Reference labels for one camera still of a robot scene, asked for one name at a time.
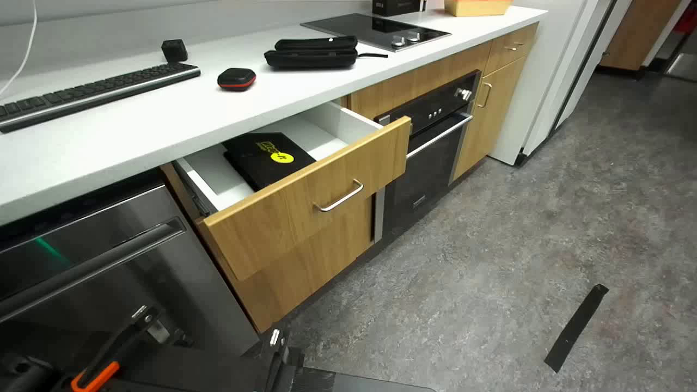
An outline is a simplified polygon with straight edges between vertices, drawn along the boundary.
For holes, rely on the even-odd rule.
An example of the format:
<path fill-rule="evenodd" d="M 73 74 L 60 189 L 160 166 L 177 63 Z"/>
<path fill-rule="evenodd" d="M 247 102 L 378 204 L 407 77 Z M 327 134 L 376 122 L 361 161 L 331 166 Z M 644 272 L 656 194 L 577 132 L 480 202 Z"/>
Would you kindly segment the open wooden top drawer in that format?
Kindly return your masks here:
<path fill-rule="evenodd" d="M 255 192 L 224 160 L 223 146 L 174 161 L 194 199 L 202 240 L 238 281 L 251 279 L 400 179 L 405 173 L 412 120 L 403 116 L 378 125 L 347 108 L 320 104 L 262 127 L 262 134 L 289 136 L 315 163 Z M 315 204 L 329 204 L 347 194 L 353 179 L 366 185 L 360 197 L 331 214 L 315 211 Z"/>

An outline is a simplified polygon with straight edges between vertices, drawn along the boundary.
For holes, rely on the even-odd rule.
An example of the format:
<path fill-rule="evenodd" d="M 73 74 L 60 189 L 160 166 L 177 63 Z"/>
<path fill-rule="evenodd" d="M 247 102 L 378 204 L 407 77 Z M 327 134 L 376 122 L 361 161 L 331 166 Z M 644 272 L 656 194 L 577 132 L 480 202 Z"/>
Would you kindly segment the small wooden drawer right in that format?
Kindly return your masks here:
<path fill-rule="evenodd" d="M 536 30 L 538 27 L 531 24 L 488 42 L 482 72 L 491 74 L 524 60 L 536 42 Z"/>

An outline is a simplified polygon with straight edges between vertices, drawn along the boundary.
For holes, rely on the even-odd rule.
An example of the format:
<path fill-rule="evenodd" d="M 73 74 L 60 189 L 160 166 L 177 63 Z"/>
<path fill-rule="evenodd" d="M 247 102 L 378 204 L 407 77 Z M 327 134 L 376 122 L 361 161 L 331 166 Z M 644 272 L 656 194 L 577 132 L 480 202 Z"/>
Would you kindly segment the black box yellow logo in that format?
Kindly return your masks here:
<path fill-rule="evenodd" d="M 315 158 L 283 134 L 233 138 L 224 142 L 224 158 L 254 189 L 262 189 L 315 163 Z"/>

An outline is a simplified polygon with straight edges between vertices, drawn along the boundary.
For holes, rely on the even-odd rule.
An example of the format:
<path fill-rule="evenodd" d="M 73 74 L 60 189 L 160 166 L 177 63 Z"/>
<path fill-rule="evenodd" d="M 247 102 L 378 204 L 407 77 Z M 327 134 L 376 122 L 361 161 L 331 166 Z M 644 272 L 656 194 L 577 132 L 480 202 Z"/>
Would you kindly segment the black built-in oven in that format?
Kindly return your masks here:
<path fill-rule="evenodd" d="M 470 113 L 478 83 L 480 72 L 468 72 L 467 77 L 459 77 L 383 113 L 383 120 L 407 116 L 412 120 L 412 140 L 454 113 Z M 376 197 L 372 235 L 378 243 L 400 237 L 450 192 L 455 158 L 467 127 L 425 148 L 412 160 L 405 154 L 405 173 Z"/>

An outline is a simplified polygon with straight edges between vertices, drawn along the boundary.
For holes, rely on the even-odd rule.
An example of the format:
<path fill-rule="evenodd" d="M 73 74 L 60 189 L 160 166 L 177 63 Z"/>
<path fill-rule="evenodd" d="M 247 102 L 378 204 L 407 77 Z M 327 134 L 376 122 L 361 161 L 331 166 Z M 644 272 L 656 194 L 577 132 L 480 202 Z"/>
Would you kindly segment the lower wooden cabinet front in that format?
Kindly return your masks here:
<path fill-rule="evenodd" d="M 272 259 L 235 292 L 258 332 L 266 332 L 331 279 L 344 272 L 372 245 L 372 200 L 360 200 L 326 228 Z"/>

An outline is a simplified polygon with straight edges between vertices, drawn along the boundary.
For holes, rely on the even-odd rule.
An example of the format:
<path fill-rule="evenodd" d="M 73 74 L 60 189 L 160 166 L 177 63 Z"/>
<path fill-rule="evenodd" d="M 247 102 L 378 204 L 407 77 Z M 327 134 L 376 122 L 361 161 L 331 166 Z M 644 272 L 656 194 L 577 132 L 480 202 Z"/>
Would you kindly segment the black red round case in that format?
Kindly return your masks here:
<path fill-rule="evenodd" d="M 247 91 L 254 87 L 258 74 L 249 67 L 228 67 L 218 74 L 218 87 L 224 91 Z"/>

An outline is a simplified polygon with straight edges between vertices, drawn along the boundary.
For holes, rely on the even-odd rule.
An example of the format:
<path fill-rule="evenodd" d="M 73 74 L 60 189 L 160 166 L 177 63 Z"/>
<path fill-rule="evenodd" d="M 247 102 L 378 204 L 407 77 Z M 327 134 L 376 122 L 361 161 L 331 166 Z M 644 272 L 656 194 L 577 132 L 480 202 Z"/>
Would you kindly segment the black induction cooktop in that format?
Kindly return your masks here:
<path fill-rule="evenodd" d="M 383 50 L 402 50 L 407 45 L 445 38 L 445 30 L 364 16 L 364 13 L 347 13 L 347 16 L 326 18 L 326 19 L 311 19 L 311 23 L 305 23 L 305 29 L 329 34 L 329 35 L 353 35 L 357 42 L 364 42 Z"/>

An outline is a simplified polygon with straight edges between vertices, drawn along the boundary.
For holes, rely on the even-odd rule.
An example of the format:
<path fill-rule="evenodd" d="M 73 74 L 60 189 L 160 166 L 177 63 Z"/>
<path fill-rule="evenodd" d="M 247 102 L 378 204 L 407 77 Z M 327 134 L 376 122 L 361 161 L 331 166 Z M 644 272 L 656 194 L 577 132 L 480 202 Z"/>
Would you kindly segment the black box on counter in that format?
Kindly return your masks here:
<path fill-rule="evenodd" d="M 376 16 L 403 16 L 424 8 L 424 0 L 372 0 Z"/>

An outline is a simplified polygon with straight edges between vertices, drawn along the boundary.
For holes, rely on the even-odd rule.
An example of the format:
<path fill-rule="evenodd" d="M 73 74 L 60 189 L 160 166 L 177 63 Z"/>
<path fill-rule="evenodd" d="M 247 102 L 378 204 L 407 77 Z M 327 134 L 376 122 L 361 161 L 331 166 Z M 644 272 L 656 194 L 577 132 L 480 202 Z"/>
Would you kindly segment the wooden block on counter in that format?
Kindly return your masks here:
<path fill-rule="evenodd" d="M 445 11 L 455 18 L 503 16 L 512 0 L 445 0 Z"/>

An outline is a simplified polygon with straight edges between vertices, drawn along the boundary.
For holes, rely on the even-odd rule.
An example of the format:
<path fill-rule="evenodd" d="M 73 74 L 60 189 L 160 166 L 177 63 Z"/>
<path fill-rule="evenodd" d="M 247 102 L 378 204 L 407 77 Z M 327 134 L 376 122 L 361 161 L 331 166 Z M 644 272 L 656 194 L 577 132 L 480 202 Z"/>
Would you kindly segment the small black cube adapter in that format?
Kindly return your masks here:
<path fill-rule="evenodd" d="M 165 39 L 162 53 L 168 63 L 183 63 L 188 60 L 188 49 L 181 39 Z"/>

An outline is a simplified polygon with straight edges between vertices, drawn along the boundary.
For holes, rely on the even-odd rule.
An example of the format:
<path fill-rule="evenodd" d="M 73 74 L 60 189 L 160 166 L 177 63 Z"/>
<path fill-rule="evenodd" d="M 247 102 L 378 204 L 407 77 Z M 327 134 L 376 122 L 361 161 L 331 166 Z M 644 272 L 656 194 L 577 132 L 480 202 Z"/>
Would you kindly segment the black floor strip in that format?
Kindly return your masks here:
<path fill-rule="evenodd" d="M 597 283 L 587 299 L 583 300 L 583 306 L 575 309 L 575 314 L 571 317 L 571 320 L 564 324 L 564 329 L 561 332 L 559 339 L 554 343 L 554 347 L 549 349 L 546 365 L 554 370 L 561 373 L 571 349 L 575 347 L 575 343 L 580 339 L 583 332 L 587 329 L 587 324 L 591 323 L 591 319 L 595 317 L 595 311 L 600 309 L 603 296 L 609 294 L 609 287 Z"/>

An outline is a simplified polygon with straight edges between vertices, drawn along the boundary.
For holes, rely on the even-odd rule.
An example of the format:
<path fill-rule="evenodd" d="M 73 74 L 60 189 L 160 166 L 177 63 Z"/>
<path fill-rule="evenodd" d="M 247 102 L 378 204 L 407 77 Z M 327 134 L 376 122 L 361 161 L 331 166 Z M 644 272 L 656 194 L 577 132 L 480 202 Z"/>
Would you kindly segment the white refrigerator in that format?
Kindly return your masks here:
<path fill-rule="evenodd" d="M 542 8 L 536 44 L 491 152 L 519 166 L 575 112 L 632 0 L 514 0 Z"/>

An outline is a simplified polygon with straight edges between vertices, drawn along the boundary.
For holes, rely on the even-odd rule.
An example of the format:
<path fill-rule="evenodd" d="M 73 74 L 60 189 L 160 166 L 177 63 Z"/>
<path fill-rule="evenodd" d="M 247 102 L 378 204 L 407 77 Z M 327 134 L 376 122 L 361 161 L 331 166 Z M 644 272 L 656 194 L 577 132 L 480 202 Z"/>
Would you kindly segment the stainless steel dishwasher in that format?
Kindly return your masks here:
<path fill-rule="evenodd" d="M 170 347 L 239 355 L 258 332 L 165 182 L 147 173 L 0 226 L 0 302 L 157 224 L 183 233 L 0 323 L 0 349 L 63 365 L 149 306 Z"/>

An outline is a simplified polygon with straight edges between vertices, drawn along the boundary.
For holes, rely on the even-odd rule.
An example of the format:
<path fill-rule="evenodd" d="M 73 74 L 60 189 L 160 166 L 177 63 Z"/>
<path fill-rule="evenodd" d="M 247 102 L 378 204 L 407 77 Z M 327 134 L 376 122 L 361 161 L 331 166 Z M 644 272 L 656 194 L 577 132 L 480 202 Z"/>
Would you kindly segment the long black power strip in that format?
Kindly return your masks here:
<path fill-rule="evenodd" d="M 188 79 L 196 79 L 199 74 L 200 71 L 196 65 L 165 63 L 6 102 L 0 108 L 0 134 L 13 134 L 24 127 L 58 120 L 151 90 L 183 83 Z"/>

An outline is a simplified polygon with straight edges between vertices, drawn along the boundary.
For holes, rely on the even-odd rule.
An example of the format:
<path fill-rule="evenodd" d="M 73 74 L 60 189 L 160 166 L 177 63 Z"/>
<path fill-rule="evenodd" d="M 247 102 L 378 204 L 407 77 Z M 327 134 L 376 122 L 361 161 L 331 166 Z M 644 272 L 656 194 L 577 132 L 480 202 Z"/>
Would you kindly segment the wooden cabinet in background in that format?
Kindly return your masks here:
<path fill-rule="evenodd" d="M 632 0 L 602 57 L 602 67 L 628 72 L 640 71 L 679 3 L 682 0 Z"/>

